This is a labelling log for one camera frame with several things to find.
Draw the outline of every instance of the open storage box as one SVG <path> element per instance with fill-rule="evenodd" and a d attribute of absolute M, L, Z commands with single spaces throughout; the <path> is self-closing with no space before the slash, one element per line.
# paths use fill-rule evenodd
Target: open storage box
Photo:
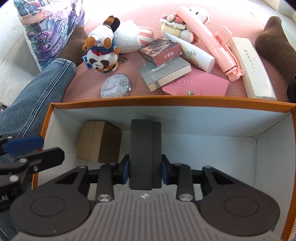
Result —
<path fill-rule="evenodd" d="M 231 97 L 145 96 L 94 101 L 52 103 L 42 129 L 44 149 L 65 151 L 61 166 L 34 177 L 43 184 L 79 165 L 89 169 L 102 164 L 77 159 L 76 143 L 84 121 L 108 121 L 122 130 L 119 160 L 129 153 L 132 119 L 162 124 L 162 153 L 171 163 L 192 169 L 213 166 L 253 186 L 280 206 L 274 230 L 283 240 L 292 233 L 296 213 L 295 104 Z M 202 194 L 195 184 L 196 199 Z M 114 186 L 115 197 L 126 185 Z M 176 194 L 176 186 L 163 189 Z M 94 199 L 95 186 L 89 198 Z"/>

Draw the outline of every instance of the tile floor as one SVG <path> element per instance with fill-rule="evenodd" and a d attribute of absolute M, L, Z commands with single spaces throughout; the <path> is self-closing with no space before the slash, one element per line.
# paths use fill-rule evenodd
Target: tile floor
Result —
<path fill-rule="evenodd" d="M 131 10 L 135 7 L 134 4 L 129 4 L 129 1 L 123 3 L 116 0 L 118 11 Z M 86 20 L 93 14 L 97 14 L 92 7 L 95 2 L 96 0 L 84 0 Z M 239 4 L 242 8 L 250 9 L 263 25 L 272 15 L 281 17 L 287 38 L 296 49 L 296 24 L 290 18 L 276 12 L 264 0 L 227 0 L 225 4 L 226 2 L 230 6 Z M 0 101 L 10 105 L 21 90 L 39 73 L 39 70 L 24 38 L 23 26 L 19 22 L 13 0 L 9 0 L 0 8 L 0 22 L 2 23 L 0 26 Z"/>

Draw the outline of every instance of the pink striped fabric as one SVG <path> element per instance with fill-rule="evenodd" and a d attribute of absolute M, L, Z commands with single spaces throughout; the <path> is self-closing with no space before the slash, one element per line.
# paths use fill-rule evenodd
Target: pink striped fabric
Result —
<path fill-rule="evenodd" d="M 180 3 L 171 2 L 170 4 L 161 3 L 151 4 L 145 7 L 139 6 L 136 10 L 125 12 L 117 17 L 121 21 L 132 19 L 138 26 L 147 26 L 151 28 L 156 39 L 163 38 L 159 19 L 167 13 L 174 13 L 179 5 Z M 182 5 L 188 7 L 198 5 L 205 8 L 212 16 L 212 20 L 207 26 L 212 33 L 215 33 L 221 25 L 225 25 L 230 29 L 234 37 L 248 38 L 254 45 L 256 37 L 262 33 L 264 29 L 261 22 L 251 12 L 242 8 L 239 4 L 225 6 L 223 3 L 219 4 L 218 1 L 215 1 L 215 4 L 211 5 L 206 1 L 191 0 L 182 2 Z M 91 18 L 85 26 L 86 33 L 88 34 L 91 30 L 95 29 L 104 20 L 105 16 L 103 15 Z M 194 44 L 207 51 L 201 41 L 194 42 Z M 146 63 L 146 61 L 139 55 L 139 53 L 125 54 L 124 56 L 128 61 L 126 63 L 120 62 L 116 73 L 123 73 L 130 77 L 133 84 L 130 96 L 165 95 L 161 89 L 150 92 L 145 85 L 144 80 L 138 71 L 138 67 Z M 268 61 L 263 58 L 261 59 L 270 77 L 277 99 L 279 101 L 288 102 L 286 94 L 287 84 L 283 77 Z M 100 87 L 105 79 L 112 74 L 114 73 L 100 73 L 93 69 L 88 70 L 85 64 L 82 63 L 78 66 L 77 75 L 74 77 L 64 94 L 63 102 L 100 98 Z M 215 63 L 211 74 L 227 79 L 217 63 Z M 226 96 L 247 96 L 241 78 L 229 83 Z"/>
<path fill-rule="evenodd" d="M 154 32 L 151 28 L 148 27 L 139 27 L 141 29 L 139 34 L 139 40 L 141 46 L 148 45 L 154 40 Z"/>

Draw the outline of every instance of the blue tag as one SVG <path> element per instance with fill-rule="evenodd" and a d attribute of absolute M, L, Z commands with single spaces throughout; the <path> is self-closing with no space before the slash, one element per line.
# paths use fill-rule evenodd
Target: blue tag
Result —
<path fill-rule="evenodd" d="M 92 65 L 87 61 L 86 55 L 82 57 L 87 69 L 92 69 Z"/>

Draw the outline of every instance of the pink leather pouch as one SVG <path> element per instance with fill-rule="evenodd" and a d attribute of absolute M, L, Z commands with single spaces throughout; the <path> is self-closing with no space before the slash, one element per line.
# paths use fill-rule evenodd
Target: pink leather pouch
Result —
<path fill-rule="evenodd" d="M 164 85 L 162 90 L 171 95 L 225 96 L 229 81 L 199 69 Z"/>

